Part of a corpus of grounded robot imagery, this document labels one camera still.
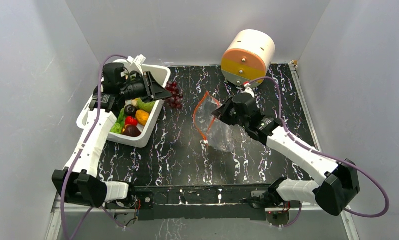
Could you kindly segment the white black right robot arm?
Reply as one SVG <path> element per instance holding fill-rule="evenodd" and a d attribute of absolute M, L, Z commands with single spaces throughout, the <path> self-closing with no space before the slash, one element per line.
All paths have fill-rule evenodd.
<path fill-rule="evenodd" d="M 248 198 L 254 207 L 306 202 L 338 216 L 360 192 L 358 171 L 352 161 L 319 155 L 313 147 L 286 131 L 280 119 L 264 115 L 251 94 L 240 93 L 230 98 L 212 114 L 229 126 L 242 127 L 251 139 L 287 157 L 311 177 L 307 181 L 280 177 L 262 195 Z"/>

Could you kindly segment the clear zip top bag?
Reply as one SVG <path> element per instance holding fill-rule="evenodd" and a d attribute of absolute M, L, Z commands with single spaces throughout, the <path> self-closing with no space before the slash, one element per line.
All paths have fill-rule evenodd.
<path fill-rule="evenodd" d="M 221 106 L 221 102 L 207 91 L 193 112 L 193 124 L 201 134 L 203 143 L 225 153 L 251 144 L 252 140 L 240 126 L 227 125 L 212 115 Z"/>

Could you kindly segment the dark purple grape bunch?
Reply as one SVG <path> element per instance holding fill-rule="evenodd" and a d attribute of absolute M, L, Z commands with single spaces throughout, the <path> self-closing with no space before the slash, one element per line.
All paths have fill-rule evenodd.
<path fill-rule="evenodd" d="M 173 109 L 181 109 L 183 107 L 182 89 L 176 81 L 168 81 L 165 87 L 166 90 L 171 92 L 172 96 L 165 99 L 165 103 Z"/>

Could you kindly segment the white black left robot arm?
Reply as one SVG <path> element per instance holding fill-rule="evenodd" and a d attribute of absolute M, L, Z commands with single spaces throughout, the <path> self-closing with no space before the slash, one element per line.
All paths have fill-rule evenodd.
<path fill-rule="evenodd" d="M 64 202 L 101 208 L 115 202 L 132 208 L 140 199 L 135 187 L 125 181 L 103 181 L 98 167 L 107 141 L 144 148 L 163 108 L 165 89 L 171 71 L 168 67 L 116 60 L 100 68 L 101 84 L 97 86 L 77 125 L 83 130 L 76 148 L 62 170 L 55 170 L 52 182 Z M 152 101 L 145 123 L 131 127 L 126 122 L 126 102 Z"/>

